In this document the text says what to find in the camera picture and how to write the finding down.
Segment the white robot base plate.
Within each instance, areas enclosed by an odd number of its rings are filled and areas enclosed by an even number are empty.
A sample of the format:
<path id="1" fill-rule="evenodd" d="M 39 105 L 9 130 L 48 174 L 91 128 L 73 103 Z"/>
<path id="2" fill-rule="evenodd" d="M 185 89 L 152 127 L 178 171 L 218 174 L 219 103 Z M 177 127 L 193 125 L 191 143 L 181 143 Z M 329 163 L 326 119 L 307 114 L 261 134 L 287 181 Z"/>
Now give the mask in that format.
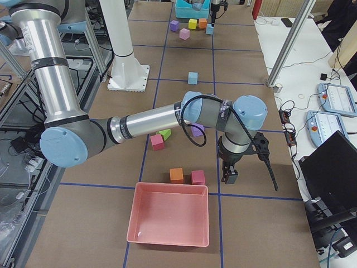
<path id="1" fill-rule="evenodd" d="M 115 56 L 111 69 L 108 90 L 144 92 L 148 82 L 150 66 L 141 65 L 134 55 Z"/>

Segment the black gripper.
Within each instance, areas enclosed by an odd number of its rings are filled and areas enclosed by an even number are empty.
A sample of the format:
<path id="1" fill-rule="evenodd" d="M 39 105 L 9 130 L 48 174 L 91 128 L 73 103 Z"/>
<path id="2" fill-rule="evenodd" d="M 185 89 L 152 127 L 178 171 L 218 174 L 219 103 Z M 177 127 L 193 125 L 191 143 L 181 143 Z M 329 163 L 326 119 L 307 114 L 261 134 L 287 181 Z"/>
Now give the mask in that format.
<path id="1" fill-rule="evenodd" d="M 238 172 L 234 165 L 244 156 L 251 141 L 237 143 L 229 139 L 227 135 L 220 136 L 218 140 L 218 157 L 223 161 L 223 175 L 221 181 L 225 184 L 234 184 L 238 178 Z"/>
<path id="2" fill-rule="evenodd" d="M 219 11 L 222 0 L 211 0 L 210 1 L 210 13 L 211 13 L 211 26 L 214 27 L 216 20 L 216 12 Z"/>

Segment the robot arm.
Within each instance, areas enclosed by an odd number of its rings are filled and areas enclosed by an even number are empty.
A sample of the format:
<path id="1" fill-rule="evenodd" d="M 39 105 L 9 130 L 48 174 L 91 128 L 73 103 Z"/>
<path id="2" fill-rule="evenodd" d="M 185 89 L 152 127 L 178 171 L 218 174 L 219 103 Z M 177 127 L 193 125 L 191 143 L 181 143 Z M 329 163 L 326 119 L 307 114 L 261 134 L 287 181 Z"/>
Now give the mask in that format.
<path id="1" fill-rule="evenodd" d="M 260 133 L 267 116 L 265 103 L 253 95 L 231 102 L 211 94 L 187 92 L 182 101 L 149 111 L 108 119 L 91 119 L 78 103 L 69 64 L 59 35 L 68 24 L 86 30 L 84 1 L 2 1 L 12 23 L 22 31 L 46 108 L 42 154 L 70 168 L 126 140 L 171 127 L 201 123 L 222 132 L 218 155 L 223 182 L 232 184 L 234 165 L 244 155 L 268 162 L 267 142 Z"/>
<path id="2" fill-rule="evenodd" d="M 190 4 L 192 6 L 192 8 L 196 11 L 201 10 L 203 4 L 204 4 L 204 0 L 186 0 L 185 2 L 187 2 L 188 4 Z M 211 0 L 210 1 L 210 17 L 211 17 L 211 26 L 214 27 L 215 26 L 215 21 L 217 18 L 217 14 L 220 11 L 220 8 L 223 7 L 224 8 L 224 12 L 223 14 L 227 11 L 228 9 L 228 2 L 226 0 L 220 1 L 220 0 Z"/>

